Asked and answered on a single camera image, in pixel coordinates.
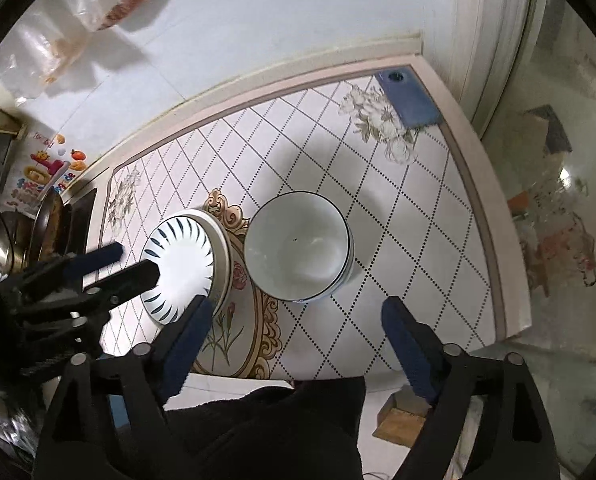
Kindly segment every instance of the plate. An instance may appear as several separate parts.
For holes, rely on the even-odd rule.
[[[151,318],[161,324],[178,319],[197,294],[209,297],[215,253],[204,226],[189,216],[162,221],[145,243],[140,259],[158,264],[157,285],[140,295]]]

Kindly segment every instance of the person's leg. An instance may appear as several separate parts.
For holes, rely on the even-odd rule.
[[[365,395],[364,377],[299,381],[294,393],[281,404],[317,413],[357,440]]]

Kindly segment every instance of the white floor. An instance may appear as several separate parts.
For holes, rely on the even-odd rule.
[[[404,383],[404,375],[396,379],[393,375],[385,376],[383,379],[367,378],[367,396],[364,401],[358,439],[358,450],[363,459],[364,473],[383,473],[392,478],[409,452],[409,448],[396,446],[372,436],[376,429],[378,411],[390,394],[397,391]],[[165,409],[191,408],[212,400],[239,399],[263,386],[289,387],[289,384],[284,381],[257,381],[189,374],[180,394],[169,399]]]

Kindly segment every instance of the gold ornate pattern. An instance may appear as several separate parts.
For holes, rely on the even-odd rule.
[[[220,189],[213,189],[209,197],[204,202],[203,209],[215,216],[225,227],[229,235],[229,241],[233,248],[234,260],[244,259],[244,240],[249,228],[249,219],[243,217],[242,209],[238,205],[229,206],[227,198]],[[276,353],[283,347],[281,341],[281,330],[278,326],[278,301],[276,298],[263,293],[254,283],[251,283],[251,301],[238,305],[239,309],[251,309],[253,311],[253,321],[255,323],[251,346],[244,362],[237,370],[231,371],[230,377],[268,379],[270,378],[271,367],[269,362],[276,356]],[[215,332],[223,333],[222,326],[214,326]],[[211,368],[215,361],[215,345],[213,345],[214,355],[211,358]],[[223,356],[229,365],[228,356]],[[206,363],[201,364],[201,358],[193,364],[193,371],[210,374]]]

